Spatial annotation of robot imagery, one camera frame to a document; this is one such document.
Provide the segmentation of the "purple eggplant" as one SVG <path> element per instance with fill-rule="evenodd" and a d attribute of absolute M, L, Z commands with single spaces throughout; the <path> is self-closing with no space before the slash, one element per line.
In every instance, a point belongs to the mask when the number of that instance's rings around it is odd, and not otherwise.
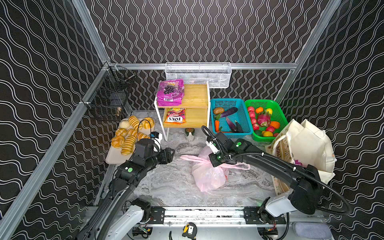
<path fill-rule="evenodd" d="M 226 110 L 225 112 L 221 113 L 221 118 L 224 118 L 224 117 L 228 117 L 228 116 L 230 116 L 230 115 L 233 115 L 233 114 L 235 114 L 237 111 L 238 111 L 238 108 L 236 108 L 236 107 L 230 108 L 230 109 Z"/>

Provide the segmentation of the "cream canvas tote bag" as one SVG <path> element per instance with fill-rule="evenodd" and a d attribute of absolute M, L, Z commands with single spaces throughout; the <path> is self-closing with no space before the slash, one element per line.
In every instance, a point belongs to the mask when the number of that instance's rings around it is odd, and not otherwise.
<path fill-rule="evenodd" d="M 268 154 L 281 160 L 319 171 L 321 181 L 327 184 L 334 176 L 337 161 L 330 138 L 308 120 L 291 120 L 278 136 L 265 146 Z"/>

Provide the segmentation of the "white wooden two-tier shelf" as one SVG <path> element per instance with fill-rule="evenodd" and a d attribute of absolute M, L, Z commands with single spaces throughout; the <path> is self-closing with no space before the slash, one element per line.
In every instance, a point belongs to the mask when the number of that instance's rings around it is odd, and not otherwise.
<path fill-rule="evenodd" d="M 211 96 L 210 85 L 205 84 L 185 84 L 185 96 L 182 104 L 178 108 L 184 108 L 186 111 L 186 122 L 181 125 L 166 123 L 166 116 L 171 106 L 161 106 L 158 104 L 158 98 L 154 100 L 155 110 L 157 112 L 165 141 L 169 140 L 171 128 L 195 128 L 210 125 Z"/>

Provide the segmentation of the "purple snack bag left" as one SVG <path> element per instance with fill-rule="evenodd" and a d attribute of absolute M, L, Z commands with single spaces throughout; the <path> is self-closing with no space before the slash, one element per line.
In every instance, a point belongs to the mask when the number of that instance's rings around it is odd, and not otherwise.
<path fill-rule="evenodd" d="M 183 79 L 167 80 L 159 83 L 157 104 L 160 107 L 179 106 L 185 96 Z"/>

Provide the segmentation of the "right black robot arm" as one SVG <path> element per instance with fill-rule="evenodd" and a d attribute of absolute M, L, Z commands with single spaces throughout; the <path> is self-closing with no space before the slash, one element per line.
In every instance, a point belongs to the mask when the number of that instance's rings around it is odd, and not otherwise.
<path fill-rule="evenodd" d="M 202 130 L 207 136 L 207 145 L 213 151 L 209 155 L 213 167 L 225 164 L 231 167 L 236 166 L 236 164 L 249 164 L 288 185 L 290 188 L 288 192 L 264 200 L 260 208 L 263 215 L 278 217 L 294 211 L 306 215 L 313 215 L 316 211 L 341 216 L 352 213 L 350 203 L 340 193 L 321 181 L 316 167 L 291 164 L 260 150 L 244 139 L 232 141 L 223 133 L 213 134 L 205 126 L 202 127 Z M 320 198 L 324 191 L 328 191 L 339 198 L 344 203 L 345 210 L 335 211 L 321 207 Z"/>

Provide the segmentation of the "green plastic basket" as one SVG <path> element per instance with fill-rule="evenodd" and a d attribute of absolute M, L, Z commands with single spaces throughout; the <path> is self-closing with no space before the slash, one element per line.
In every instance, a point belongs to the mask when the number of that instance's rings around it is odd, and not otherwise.
<path fill-rule="evenodd" d="M 252 139 L 257 146 L 269 145 L 288 125 L 280 105 L 273 100 L 247 100 L 245 106 L 252 125 Z"/>

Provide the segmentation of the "brown potato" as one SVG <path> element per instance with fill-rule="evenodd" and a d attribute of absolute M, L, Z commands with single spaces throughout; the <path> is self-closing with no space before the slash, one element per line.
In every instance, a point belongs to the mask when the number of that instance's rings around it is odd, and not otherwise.
<path fill-rule="evenodd" d="M 225 109 L 221 108 L 221 107 L 217 107 L 217 108 L 213 109 L 213 114 L 214 115 L 219 115 L 219 114 L 222 114 L 223 112 L 225 112 Z"/>

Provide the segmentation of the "pink plastic bag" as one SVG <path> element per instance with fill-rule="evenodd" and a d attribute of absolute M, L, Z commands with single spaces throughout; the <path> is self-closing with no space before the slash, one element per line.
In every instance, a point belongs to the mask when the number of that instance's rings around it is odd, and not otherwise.
<path fill-rule="evenodd" d="M 209 154 L 212 153 L 210 147 L 205 146 L 198 156 L 180 156 L 181 160 L 192 162 L 192 176 L 201 192 L 209 192 L 222 187 L 228 180 L 230 170 L 248 171 L 251 169 L 251 166 L 245 163 L 222 164 L 214 167 L 209 159 Z"/>

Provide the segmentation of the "red Fox's candy bag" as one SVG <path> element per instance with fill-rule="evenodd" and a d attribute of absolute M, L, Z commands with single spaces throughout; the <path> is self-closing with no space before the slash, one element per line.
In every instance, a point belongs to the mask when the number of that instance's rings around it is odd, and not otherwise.
<path fill-rule="evenodd" d="M 167 124 L 182 125 L 186 123 L 186 110 L 184 108 L 171 108 L 167 111 L 164 120 Z"/>

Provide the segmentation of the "striped long bread roll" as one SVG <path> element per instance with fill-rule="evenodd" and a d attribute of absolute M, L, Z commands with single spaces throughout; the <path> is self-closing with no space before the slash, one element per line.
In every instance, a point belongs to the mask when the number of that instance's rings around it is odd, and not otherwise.
<path fill-rule="evenodd" d="M 135 143 L 136 143 L 135 136 L 127 136 L 127 138 L 125 139 L 122 145 L 121 154 L 123 156 L 132 154 L 134 152 Z"/>

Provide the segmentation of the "beige bread tray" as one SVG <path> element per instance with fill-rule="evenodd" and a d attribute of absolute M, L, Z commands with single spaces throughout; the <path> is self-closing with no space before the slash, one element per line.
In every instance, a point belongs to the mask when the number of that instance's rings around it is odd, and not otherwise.
<path fill-rule="evenodd" d="M 123 119 L 119 123 L 115 136 L 111 140 L 111 147 L 106 158 L 106 163 L 110 165 L 121 165 L 128 161 L 134 152 L 127 156 L 121 154 L 122 145 L 127 136 L 135 136 L 136 143 L 141 139 L 149 139 L 151 132 L 155 130 L 155 123 L 152 118 L 138 119 L 136 116 Z"/>

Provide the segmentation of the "teal plastic basket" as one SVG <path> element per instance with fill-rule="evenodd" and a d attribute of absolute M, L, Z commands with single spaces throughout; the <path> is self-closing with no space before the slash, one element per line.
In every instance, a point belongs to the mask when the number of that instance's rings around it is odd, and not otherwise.
<path fill-rule="evenodd" d="M 213 109 L 221 107 L 225 111 L 236 107 L 238 111 L 228 117 L 221 118 L 219 115 L 213 114 Z M 224 133 L 228 138 L 239 139 L 244 138 L 253 133 L 253 127 L 251 120 L 246 108 L 245 102 L 241 99 L 212 99 L 211 100 L 211 122 L 213 133 L 216 134 L 214 122 L 215 120 L 220 121 L 220 131 Z"/>

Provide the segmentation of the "yellow black tape measure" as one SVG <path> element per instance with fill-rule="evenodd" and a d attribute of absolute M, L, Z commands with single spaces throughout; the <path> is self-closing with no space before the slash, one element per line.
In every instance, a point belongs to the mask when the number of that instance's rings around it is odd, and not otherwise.
<path fill-rule="evenodd" d="M 194 223 L 188 223 L 183 229 L 182 236 L 195 240 L 197 236 L 198 228 Z"/>

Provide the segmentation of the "orange carrot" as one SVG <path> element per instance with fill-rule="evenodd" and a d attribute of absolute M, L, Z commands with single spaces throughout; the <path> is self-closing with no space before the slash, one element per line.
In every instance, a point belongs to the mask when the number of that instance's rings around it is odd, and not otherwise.
<path fill-rule="evenodd" d="M 215 131 L 219 132 L 220 131 L 220 121 L 215 120 L 214 126 L 215 126 Z"/>

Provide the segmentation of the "pink dragon fruit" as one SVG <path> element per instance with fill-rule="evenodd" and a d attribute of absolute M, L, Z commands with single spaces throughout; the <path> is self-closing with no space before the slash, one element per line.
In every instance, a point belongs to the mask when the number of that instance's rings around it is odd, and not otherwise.
<path fill-rule="evenodd" d="M 271 115 L 269 113 L 260 113 L 257 118 L 257 123 L 261 127 L 267 127 L 271 123 Z"/>

